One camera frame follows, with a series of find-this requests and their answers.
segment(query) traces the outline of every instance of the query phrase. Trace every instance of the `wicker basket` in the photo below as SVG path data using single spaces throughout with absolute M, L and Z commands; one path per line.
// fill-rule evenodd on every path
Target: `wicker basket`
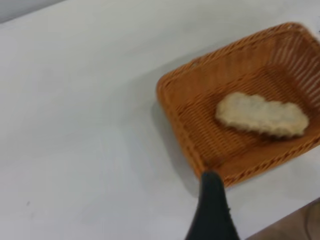
M 156 91 L 196 175 L 216 171 L 225 186 L 319 144 L 320 45 L 298 23 L 271 27 L 196 58 L 164 75 Z M 216 105 L 236 91 L 298 104 L 310 120 L 305 135 L 275 140 L 220 125 Z

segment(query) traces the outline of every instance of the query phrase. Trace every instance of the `woven basket bottom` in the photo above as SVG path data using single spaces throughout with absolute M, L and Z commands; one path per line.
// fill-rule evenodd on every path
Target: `woven basket bottom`
M 267 65 L 215 89 L 204 89 L 202 94 L 178 107 L 178 116 L 207 169 L 223 168 L 224 175 L 240 172 L 239 168 L 244 171 L 258 162 L 251 160 L 250 166 L 239 164 L 241 156 L 253 149 L 262 150 L 265 146 L 279 142 L 265 135 L 227 128 L 216 121 L 217 103 L 227 94 L 259 94 L 267 101 L 295 103 L 309 118 L 313 117 L 312 109 L 301 98 L 302 94 L 294 87 L 293 81 L 294 78 L 289 76 L 285 68 Z

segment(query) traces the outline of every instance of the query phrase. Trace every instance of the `bread slice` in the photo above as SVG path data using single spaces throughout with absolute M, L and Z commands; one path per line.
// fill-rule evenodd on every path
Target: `bread slice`
M 228 127 L 276 137 L 302 136 L 308 117 L 298 105 L 266 101 L 260 95 L 234 92 L 218 103 L 216 119 Z

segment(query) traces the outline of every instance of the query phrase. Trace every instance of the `white table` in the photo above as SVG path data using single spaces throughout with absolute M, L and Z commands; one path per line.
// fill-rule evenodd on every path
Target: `white table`
M 0 25 L 0 239 L 182 240 L 198 180 L 166 72 L 315 0 L 67 0 Z M 227 190 L 242 238 L 320 197 L 320 148 Z

